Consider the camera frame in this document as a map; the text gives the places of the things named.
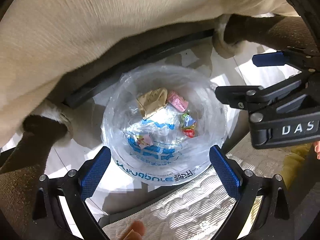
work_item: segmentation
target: silver bolt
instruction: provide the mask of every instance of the silver bolt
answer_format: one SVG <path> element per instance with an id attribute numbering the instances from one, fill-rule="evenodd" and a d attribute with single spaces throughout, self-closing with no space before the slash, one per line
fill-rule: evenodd
<path id="1" fill-rule="evenodd" d="M 248 96 L 253 96 L 255 93 L 256 93 L 255 90 L 248 90 L 248 91 L 246 92 L 246 94 L 247 94 Z"/>
<path id="2" fill-rule="evenodd" d="M 39 177 L 39 181 L 44 181 L 45 180 L 45 178 L 46 178 L 46 175 L 41 175 L 40 177 Z"/>
<path id="3" fill-rule="evenodd" d="M 253 113 L 250 115 L 250 121 L 251 122 L 261 122 L 263 119 L 263 114 L 261 113 Z"/>
<path id="4" fill-rule="evenodd" d="M 279 180 L 279 181 L 282 180 L 282 176 L 280 174 L 276 174 L 275 177 L 276 177 L 276 180 Z"/>
<path id="5" fill-rule="evenodd" d="M 241 108 L 241 109 L 244 109 L 244 104 L 242 102 L 239 102 L 238 103 L 238 106 Z"/>
<path id="6" fill-rule="evenodd" d="M 73 177 L 73 176 L 76 175 L 76 173 L 77 173 L 76 170 L 70 170 L 70 171 L 68 171 L 68 176 L 69 176 L 69 177 Z"/>
<path id="7" fill-rule="evenodd" d="M 250 170 L 245 170 L 244 174 L 247 175 L 248 177 L 251 177 L 253 175 L 253 172 Z"/>

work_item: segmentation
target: colorful snack wrapper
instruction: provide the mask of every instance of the colorful snack wrapper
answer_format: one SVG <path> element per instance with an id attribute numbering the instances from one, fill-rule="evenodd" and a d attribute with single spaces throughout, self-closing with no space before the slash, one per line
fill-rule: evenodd
<path id="1" fill-rule="evenodd" d="M 137 102 L 142 118 L 146 120 L 158 110 L 164 108 L 167 105 L 167 95 L 168 91 L 166 88 L 159 88 L 138 97 Z"/>
<path id="2" fill-rule="evenodd" d="M 136 139 L 141 149 L 153 145 L 153 140 L 148 133 L 136 135 Z"/>
<path id="3" fill-rule="evenodd" d="M 188 136 L 193 138 L 195 136 L 196 120 L 194 120 L 188 113 L 181 115 L 181 131 Z"/>
<path id="4" fill-rule="evenodd" d="M 188 101 L 184 100 L 183 97 L 179 96 L 175 91 L 169 92 L 168 102 L 181 112 L 184 112 L 189 104 Z"/>

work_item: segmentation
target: white lettering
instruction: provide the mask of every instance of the white lettering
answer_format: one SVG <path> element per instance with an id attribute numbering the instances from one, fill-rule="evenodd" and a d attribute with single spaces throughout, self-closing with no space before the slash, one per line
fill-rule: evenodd
<path id="1" fill-rule="evenodd" d="M 308 122 L 308 128 L 307 128 L 307 131 L 310 131 L 310 130 L 312 130 L 313 129 L 313 123 L 314 121 L 310 121 L 310 122 Z"/>
<path id="2" fill-rule="evenodd" d="M 297 131 L 302 132 L 302 125 L 301 125 L 301 123 L 299 123 L 299 124 L 297 125 L 297 128 L 296 128 L 296 130 L 294 131 L 294 133 L 296 133 Z"/>
<path id="3" fill-rule="evenodd" d="M 290 125 L 284 126 L 282 127 L 282 135 L 286 135 L 290 132 Z"/>

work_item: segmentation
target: plastic bag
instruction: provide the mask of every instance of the plastic bag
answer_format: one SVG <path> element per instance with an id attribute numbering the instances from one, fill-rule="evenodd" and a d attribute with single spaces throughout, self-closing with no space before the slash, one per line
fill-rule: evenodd
<path id="1" fill-rule="evenodd" d="M 165 87 L 189 102 L 196 119 L 196 136 L 180 130 L 181 112 L 166 108 L 143 120 L 136 98 Z M 147 65 L 124 74 L 104 112 L 102 138 L 117 165 L 130 176 L 159 186 L 187 182 L 210 165 L 209 149 L 222 145 L 226 136 L 223 105 L 216 99 L 216 85 L 201 73 L 171 65 Z M 149 132 L 153 146 L 140 149 L 135 134 Z"/>

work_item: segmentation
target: gold wrapper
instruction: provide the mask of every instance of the gold wrapper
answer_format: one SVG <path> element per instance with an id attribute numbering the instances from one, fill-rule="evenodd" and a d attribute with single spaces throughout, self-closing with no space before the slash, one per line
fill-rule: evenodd
<path id="1" fill-rule="evenodd" d="M 158 110 L 164 108 L 168 96 L 166 88 L 151 90 L 137 98 L 138 107 L 144 120 L 154 115 Z"/>

